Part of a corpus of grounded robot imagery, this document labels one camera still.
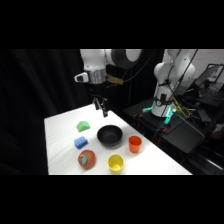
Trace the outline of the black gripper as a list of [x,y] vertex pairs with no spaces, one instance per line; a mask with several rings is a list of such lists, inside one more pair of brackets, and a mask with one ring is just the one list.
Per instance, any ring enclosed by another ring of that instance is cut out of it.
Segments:
[[108,100],[105,99],[106,97],[106,84],[90,84],[90,93],[94,97],[93,103],[95,105],[96,110],[102,109],[103,116],[108,116]]

